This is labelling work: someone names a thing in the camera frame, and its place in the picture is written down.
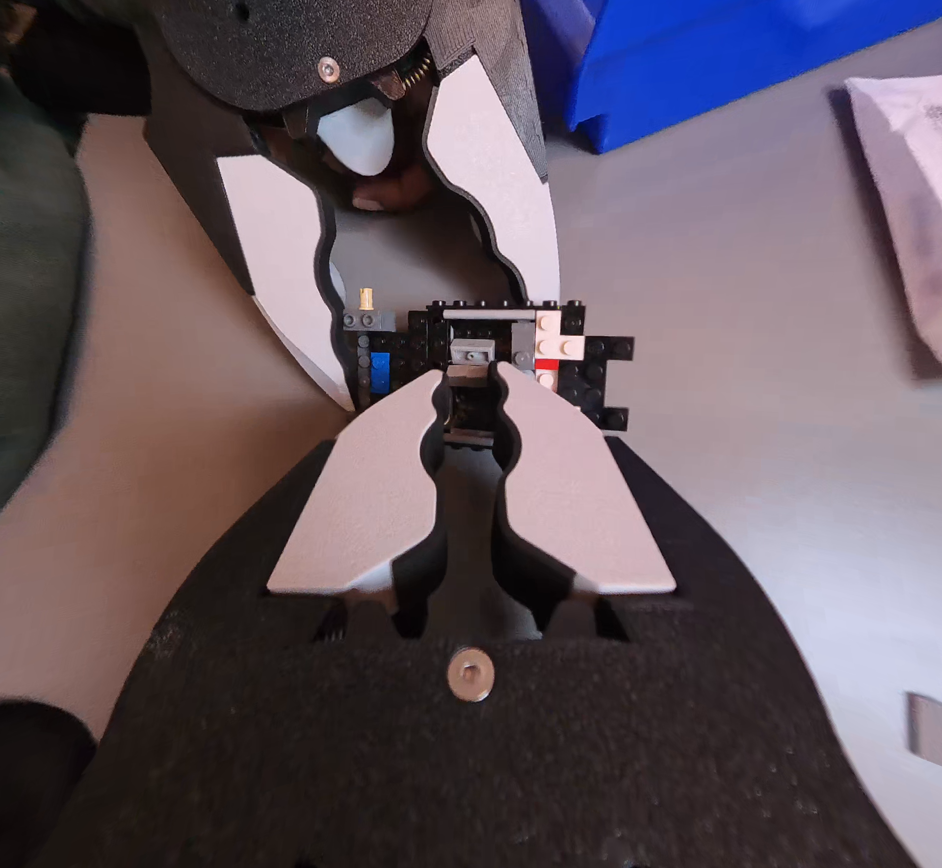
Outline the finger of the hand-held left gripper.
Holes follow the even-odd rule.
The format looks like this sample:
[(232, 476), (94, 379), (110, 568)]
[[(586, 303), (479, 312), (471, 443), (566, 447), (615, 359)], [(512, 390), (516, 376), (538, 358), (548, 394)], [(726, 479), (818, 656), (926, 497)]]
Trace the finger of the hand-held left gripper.
[(271, 158), (220, 157), (217, 166), (256, 306), (300, 367), (352, 412), (344, 308), (329, 265), (332, 216), (306, 180)]
[(470, 203), (482, 243), (519, 300), (559, 301), (559, 245), (541, 179), (478, 59), (433, 89), (423, 133), (431, 168)]

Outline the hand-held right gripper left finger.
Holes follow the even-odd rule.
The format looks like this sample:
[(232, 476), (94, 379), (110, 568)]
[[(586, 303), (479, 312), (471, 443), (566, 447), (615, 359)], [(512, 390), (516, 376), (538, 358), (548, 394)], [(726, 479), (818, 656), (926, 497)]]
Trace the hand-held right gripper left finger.
[(273, 594), (423, 602), (441, 583), (435, 475), (448, 387), (431, 370), (364, 411), (330, 450), (269, 579)]

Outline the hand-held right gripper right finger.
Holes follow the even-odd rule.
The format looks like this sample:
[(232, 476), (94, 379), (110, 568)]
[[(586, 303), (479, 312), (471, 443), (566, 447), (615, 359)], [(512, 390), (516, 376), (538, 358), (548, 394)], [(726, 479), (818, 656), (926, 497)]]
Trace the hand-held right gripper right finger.
[(519, 602), (572, 595), (662, 595), (677, 581), (603, 433), (507, 362), (493, 453), (501, 469), (492, 549), (498, 584)]

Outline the black lego car chassis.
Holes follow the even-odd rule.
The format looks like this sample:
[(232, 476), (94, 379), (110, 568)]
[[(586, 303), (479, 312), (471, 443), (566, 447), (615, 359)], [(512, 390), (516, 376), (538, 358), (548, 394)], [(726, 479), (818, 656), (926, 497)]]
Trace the black lego car chassis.
[(491, 448), (497, 393), (489, 367), (503, 361), (559, 394), (597, 428), (622, 433), (628, 427), (628, 409), (606, 405), (606, 377), (610, 362), (633, 359), (634, 338), (588, 335), (581, 301), (436, 300), (410, 311), (405, 324), (396, 322), (393, 311), (367, 305), (372, 291), (362, 289), (359, 309), (343, 315), (344, 341), (354, 361), (355, 414), (426, 372), (441, 371), (450, 388), (445, 443)]

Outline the blue plastic bin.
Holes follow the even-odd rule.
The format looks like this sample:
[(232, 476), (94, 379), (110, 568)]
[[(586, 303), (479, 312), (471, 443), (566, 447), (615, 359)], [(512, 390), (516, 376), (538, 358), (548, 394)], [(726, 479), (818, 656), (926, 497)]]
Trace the blue plastic bin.
[(520, 1), (544, 122), (597, 153), (941, 14), (941, 0)]

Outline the person's left hand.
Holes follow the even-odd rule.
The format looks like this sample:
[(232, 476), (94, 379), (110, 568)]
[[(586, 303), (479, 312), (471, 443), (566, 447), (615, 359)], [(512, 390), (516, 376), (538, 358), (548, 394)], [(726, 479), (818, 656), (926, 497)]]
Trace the person's left hand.
[(429, 168), (411, 162), (392, 173), (354, 179), (351, 204), (367, 212), (402, 213), (422, 207), (436, 187)]

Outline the person's torso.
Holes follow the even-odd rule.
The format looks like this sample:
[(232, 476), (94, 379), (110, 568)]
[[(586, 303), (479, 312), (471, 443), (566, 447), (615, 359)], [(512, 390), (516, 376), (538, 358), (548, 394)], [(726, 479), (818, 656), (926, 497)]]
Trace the person's torso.
[(66, 138), (1, 81), (1, 505), (59, 426), (72, 375), (89, 208)]

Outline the white printed paper bag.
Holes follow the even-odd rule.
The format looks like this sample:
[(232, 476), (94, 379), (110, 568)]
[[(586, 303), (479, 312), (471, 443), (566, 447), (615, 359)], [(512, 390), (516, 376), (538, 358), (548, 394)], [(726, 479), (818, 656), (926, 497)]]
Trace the white printed paper bag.
[(941, 358), (941, 77), (848, 78), (916, 334)]

